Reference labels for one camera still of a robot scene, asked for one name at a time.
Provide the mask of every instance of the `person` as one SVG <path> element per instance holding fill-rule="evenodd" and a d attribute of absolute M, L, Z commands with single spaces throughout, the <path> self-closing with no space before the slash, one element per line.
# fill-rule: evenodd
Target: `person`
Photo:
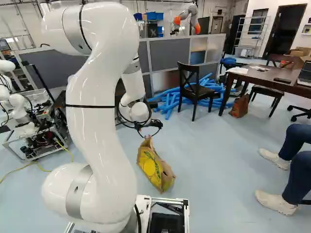
<path fill-rule="evenodd" d="M 290 216 L 311 190 L 311 151 L 300 151 L 304 143 L 311 144 L 311 125 L 292 124 L 286 130 L 284 144 L 278 154 L 259 149 L 259 154 L 290 175 L 282 195 L 255 191 L 260 204 L 281 214 Z"/>

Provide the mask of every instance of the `cubicle partition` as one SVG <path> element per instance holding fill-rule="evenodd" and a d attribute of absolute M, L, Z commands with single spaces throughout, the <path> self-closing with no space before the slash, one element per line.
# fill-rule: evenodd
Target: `cubicle partition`
<path fill-rule="evenodd" d="M 146 96 L 179 86 L 177 61 L 198 65 L 201 77 L 212 72 L 215 78 L 224 42 L 225 34 L 141 39 L 138 54 Z M 42 83 L 22 61 L 35 64 L 48 88 L 55 88 L 66 86 L 68 76 L 76 73 L 87 59 L 61 54 L 49 47 L 19 50 L 15 55 L 34 89 L 42 88 Z"/>

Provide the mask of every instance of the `dark wooden table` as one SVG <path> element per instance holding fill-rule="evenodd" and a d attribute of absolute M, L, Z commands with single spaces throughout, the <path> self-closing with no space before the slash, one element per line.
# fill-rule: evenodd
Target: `dark wooden table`
<path fill-rule="evenodd" d="M 251 67 L 260 66 L 264 68 L 270 69 L 269 71 L 258 71 Z M 288 92 L 294 95 L 302 96 L 311 99 L 311 87 L 302 86 L 297 84 L 297 79 L 301 69 L 287 69 L 287 68 L 279 68 L 279 67 L 270 67 L 270 66 L 263 66 L 258 64 L 249 64 L 244 66 L 243 68 L 247 68 L 247 74 L 236 74 L 229 72 L 228 79 L 227 79 L 227 86 L 225 89 L 224 99 L 222 105 L 219 109 L 219 114 L 222 115 L 225 109 L 225 104 L 228 101 L 230 90 L 235 79 L 241 79 L 245 82 L 244 87 L 241 92 L 241 96 L 243 96 L 246 92 L 246 89 L 249 83 L 266 86 L 269 88 L 273 88 L 276 90 Z M 291 80 L 290 84 L 287 83 L 280 83 L 276 82 L 274 78 L 283 78 Z"/>

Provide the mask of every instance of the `concrete floor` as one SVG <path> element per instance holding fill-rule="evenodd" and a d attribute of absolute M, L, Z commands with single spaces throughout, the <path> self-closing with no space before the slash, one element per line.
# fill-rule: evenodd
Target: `concrete floor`
<path fill-rule="evenodd" d="M 190 200 L 190 230 L 193 233 L 292 233 L 310 232 L 311 206 L 286 217 L 263 208 L 254 197 L 255 189 L 281 194 L 289 176 L 288 171 L 262 159 L 260 147 L 278 151 L 283 143 L 290 118 L 298 110 L 288 112 L 289 104 L 310 107 L 311 101 L 285 95 L 271 119 L 268 115 L 273 99 L 257 95 L 249 106 L 249 113 L 235 119 L 218 109 L 212 113 L 198 107 L 196 121 L 191 122 L 192 106 L 183 105 L 178 114 L 175 108 L 170 120 L 159 118 L 163 129 L 154 137 L 158 154 L 171 165 L 177 176 L 174 187 L 164 194 L 146 179 L 136 165 L 137 150 L 142 142 L 131 129 L 120 127 L 117 132 L 121 144 L 137 175 L 138 193 L 152 197 L 188 198 Z M 310 123 L 306 117 L 297 123 Z M 7 133 L 0 134 L 3 141 Z M 74 145 L 69 148 L 75 162 L 84 162 Z M 311 150 L 304 145 L 303 150 Z M 45 169 L 68 163 L 66 152 L 40 159 Z M 0 147 L 0 177 L 22 166 L 3 147 Z M 67 220 L 45 208 L 40 188 L 46 173 L 36 166 L 11 174 L 0 184 L 1 233 L 62 233 Z"/>

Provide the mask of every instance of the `brown paper bag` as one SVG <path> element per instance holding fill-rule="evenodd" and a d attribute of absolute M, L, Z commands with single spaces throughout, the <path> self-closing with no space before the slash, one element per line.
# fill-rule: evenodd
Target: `brown paper bag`
<path fill-rule="evenodd" d="M 156 153 L 151 137 L 146 138 L 140 145 L 137 164 L 160 193 L 167 191 L 174 184 L 176 176 L 171 167 Z"/>
<path fill-rule="evenodd" d="M 234 100 L 234 104 L 229 114 L 236 118 L 241 118 L 245 116 L 248 112 L 248 102 L 249 102 L 248 94 L 240 98 L 236 98 Z"/>

